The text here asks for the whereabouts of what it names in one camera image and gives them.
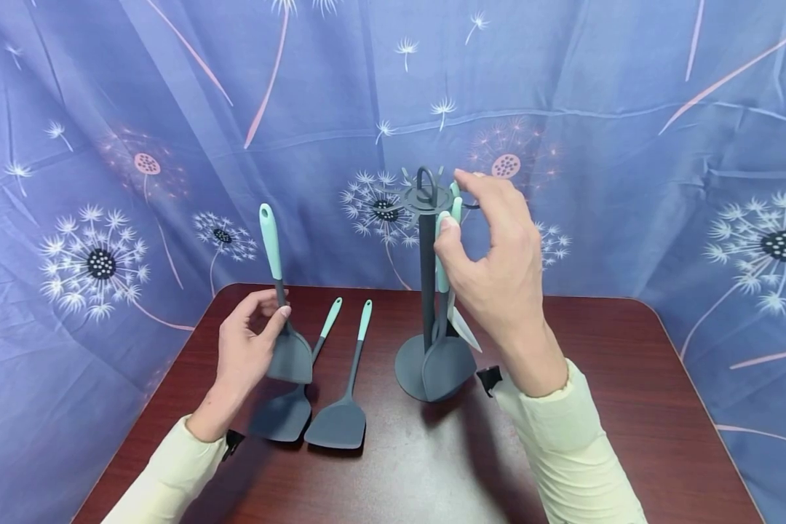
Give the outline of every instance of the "mint green handle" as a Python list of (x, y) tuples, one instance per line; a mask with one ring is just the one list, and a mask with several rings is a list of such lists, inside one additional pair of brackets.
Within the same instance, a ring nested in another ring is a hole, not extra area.
[(450, 206), (450, 216), (459, 224), (461, 214), (463, 214), (463, 199), (460, 198), (460, 188), (457, 188), (457, 194), (454, 195), (454, 203)]
[[(442, 211), (437, 217), (437, 237), (440, 236), (440, 225), (442, 224), (442, 220), (448, 216), (450, 216), (448, 211)], [(437, 290), (441, 293), (448, 293), (448, 275), (444, 267), (442, 267), (439, 257), (437, 257)]]
[(364, 303), (364, 313), (361, 313), (361, 325), (358, 327), (358, 340), (363, 342), (367, 335), (367, 326), (370, 325), (370, 315), (373, 313), (373, 302), (368, 300)]
[(329, 316), (326, 317), (326, 322), (323, 323), (323, 330), (320, 332), (321, 338), (326, 338), (329, 330), (332, 329), (332, 324), (336, 323), (338, 313), (340, 313), (340, 306), (343, 302), (344, 300), (340, 297), (337, 297), (336, 301), (332, 302), (332, 307), (329, 309)]
[(271, 264), (271, 276), (275, 280), (282, 280), (282, 264), (279, 263), (279, 237), (277, 236), (277, 219), (271, 206), (259, 206), (259, 226), (262, 228), (262, 242), (265, 243), (265, 253), (268, 263)]

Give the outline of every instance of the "fabric backdrop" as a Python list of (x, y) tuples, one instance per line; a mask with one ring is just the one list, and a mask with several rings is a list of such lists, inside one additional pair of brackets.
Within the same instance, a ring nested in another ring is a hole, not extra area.
[(67, 523), (269, 280), (260, 203), (289, 285), (416, 287), (422, 164), (525, 192), (548, 293), (656, 309), (786, 524), (786, 0), (0, 0), (0, 524)]

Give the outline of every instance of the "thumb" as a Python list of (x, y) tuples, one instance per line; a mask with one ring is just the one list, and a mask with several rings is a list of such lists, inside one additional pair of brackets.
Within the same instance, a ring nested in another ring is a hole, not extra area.
[(265, 329), (262, 330), (261, 335), (257, 338), (264, 338), (265, 341), (270, 343), (271, 345), (277, 341), (277, 336), (279, 336), (279, 332), (282, 331), (282, 326), (286, 325), (288, 321), (288, 315), (290, 315), (290, 306), (282, 306), (271, 315), (271, 319), (268, 320), (268, 324), (265, 326)]
[(434, 242), (434, 250), (452, 282), (458, 281), (460, 275), (474, 264), (460, 242), (460, 225), (450, 216), (443, 218), (440, 223), (440, 234)]

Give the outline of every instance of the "fingernail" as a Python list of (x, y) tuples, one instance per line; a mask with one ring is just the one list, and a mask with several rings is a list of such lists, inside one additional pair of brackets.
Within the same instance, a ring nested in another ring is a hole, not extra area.
[(452, 228), (454, 226), (457, 226), (457, 221), (455, 221), (450, 216), (447, 216), (447, 217), (443, 218), (443, 220), (440, 222), (440, 230), (441, 231), (446, 231), (447, 229)]

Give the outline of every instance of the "wooden table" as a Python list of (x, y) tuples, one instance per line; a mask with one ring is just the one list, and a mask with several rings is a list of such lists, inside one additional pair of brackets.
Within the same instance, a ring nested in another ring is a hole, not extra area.
[[(198, 407), (215, 377), (218, 326), (246, 293), (213, 300), (177, 362), (123, 442), (75, 523), (99, 523), (175, 421)], [(355, 386), (367, 413), (359, 453), (322, 453), (248, 437), (221, 465), (185, 523), (546, 523), (509, 420), (472, 379), (438, 405), (398, 386), (393, 360), (421, 329), (419, 294), (293, 287), (292, 322), (316, 341), (334, 298), (344, 307), (307, 388), (316, 414), (344, 393), (367, 298), (374, 302)], [(658, 317), (624, 298), (546, 298), (563, 351), (591, 383), (603, 426), (651, 524), (762, 523)], [(485, 333), (481, 368), (498, 363)], [(267, 381), (250, 399), (288, 391)], [(234, 423), (246, 432), (250, 409)]]

